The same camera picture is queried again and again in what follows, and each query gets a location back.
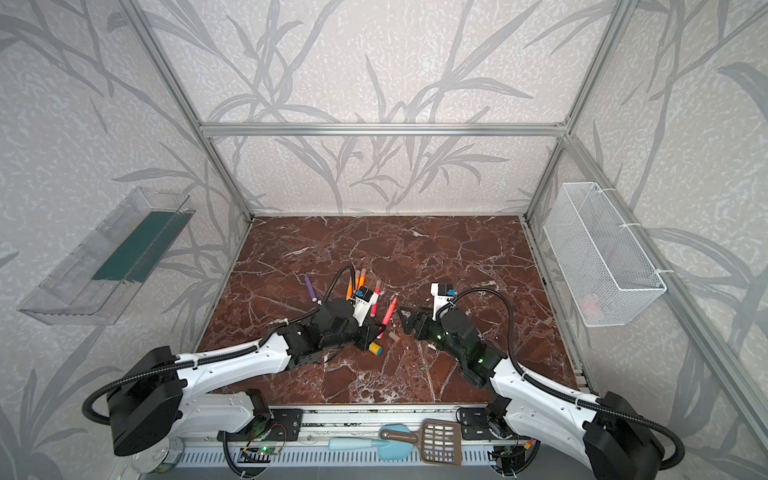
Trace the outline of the purple marker pen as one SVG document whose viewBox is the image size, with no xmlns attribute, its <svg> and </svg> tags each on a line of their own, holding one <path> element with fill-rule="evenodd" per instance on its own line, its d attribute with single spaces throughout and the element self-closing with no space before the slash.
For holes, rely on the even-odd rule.
<svg viewBox="0 0 768 480">
<path fill-rule="evenodd" d="M 308 275 L 304 275 L 304 283 L 307 288 L 311 301 L 313 303 L 316 303 L 318 301 L 318 297 Z"/>
</svg>

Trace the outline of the red marker pen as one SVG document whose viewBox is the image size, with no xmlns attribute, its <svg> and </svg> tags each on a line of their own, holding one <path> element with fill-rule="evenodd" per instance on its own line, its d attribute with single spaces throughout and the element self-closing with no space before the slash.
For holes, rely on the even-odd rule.
<svg viewBox="0 0 768 480">
<path fill-rule="evenodd" d="M 375 284 L 375 289 L 374 289 L 374 296 L 375 297 L 372 299 L 373 302 L 372 302 L 371 309 L 370 309 L 370 317 L 371 318 L 375 318 L 376 315 L 377 315 L 378 299 L 379 299 L 379 296 L 380 296 L 380 293 L 381 293 L 381 285 L 382 285 L 382 281 L 380 279 L 377 280 L 376 284 Z"/>
</svg>

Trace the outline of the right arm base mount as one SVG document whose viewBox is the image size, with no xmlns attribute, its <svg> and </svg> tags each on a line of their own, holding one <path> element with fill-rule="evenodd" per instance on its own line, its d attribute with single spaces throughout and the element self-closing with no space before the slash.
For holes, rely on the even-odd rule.
<svg viewBox="0 0 768 480">
<path fill-rule="evenodd" d="M 524 439 L 514 432 L 504 420 L 506 409 L 511 402 L 497 396 L 484 407 L 460 407 L 456 420 L 461 427 L 463 440 L 518 441 Z"/>
</svg>

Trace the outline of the pink marker pen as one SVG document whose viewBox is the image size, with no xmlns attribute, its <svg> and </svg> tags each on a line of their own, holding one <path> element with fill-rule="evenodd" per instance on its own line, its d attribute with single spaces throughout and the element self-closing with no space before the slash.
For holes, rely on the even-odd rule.
<svg viewBox="0 0 768 480">
<path fill-rule="evenodd" d="M 391 321 L 391 319 L 392 319 L 392 317 L 393 317 L 393 315 L 395 313 L 395 310 L 396 310 L 396 307 L 397 307 L 397 303 L 398 303 L 398 296 L 395 295 L 391 299 L 391 302 L 390 302 L 390 304 L 389 304 L 389 306 L 388 306 L 388 308 L 386 310 L 386 313 L 385 313 L 385 315 L 383 317 L 382 324 L 384 326 L 388 326 L 389 325 L 389 323 L 390 323 L 390 321 Z"/>
</svg>

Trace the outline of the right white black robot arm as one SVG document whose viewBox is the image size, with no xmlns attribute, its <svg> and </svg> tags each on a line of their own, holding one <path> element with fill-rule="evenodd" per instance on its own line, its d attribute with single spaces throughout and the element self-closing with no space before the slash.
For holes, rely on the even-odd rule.
<svg viewBox="0 0 768 480">
<path fill-rule="evenodd" d="M 446 325 L 429 308 L 401 307 L 398 315 L 405 334 L 433 343 L 457 360 L 465 380 L 496 394 L 488 412 L 498 435 L 534 438 L 598 479 L 653 479 L 661 470 L 665 449 L 656 431 L 620 395 L 583 393 L 514 364 L 457 309 L 444 312 Z"/>
</svg>

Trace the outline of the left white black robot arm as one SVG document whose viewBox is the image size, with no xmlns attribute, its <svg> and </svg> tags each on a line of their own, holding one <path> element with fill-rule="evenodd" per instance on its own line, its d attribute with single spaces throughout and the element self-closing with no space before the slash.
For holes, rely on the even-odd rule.
<svg viewBox="0 0 768 480">
<path fill-rule="evenodd" d="M 105 388 L 114 454 L 131 456 L 169 436 L 241 431 L 255 417 L 255 402 L 219 389 L 318 363 L 329 350 L 368 350 L 385 329 L 369 310 L 362 300 L 331 300 L 257 341 L 197 354 L 153 349 Z"/>
</svg>

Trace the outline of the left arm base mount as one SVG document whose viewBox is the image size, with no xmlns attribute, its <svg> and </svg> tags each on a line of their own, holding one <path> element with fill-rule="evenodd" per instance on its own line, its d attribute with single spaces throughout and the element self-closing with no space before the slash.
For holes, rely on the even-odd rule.
<svg viewBox="0 0 768 480">
<path fill-rule="evenodd" d="M 254 418 L 235 433 L 220 431 L 217 439 L 229 442 L 275 441 L 295 442 L 298 440 L 304 411 L 300 408 L 271 409 L 259 390 L 247 390 L 252 404 Z"/>
</svg>

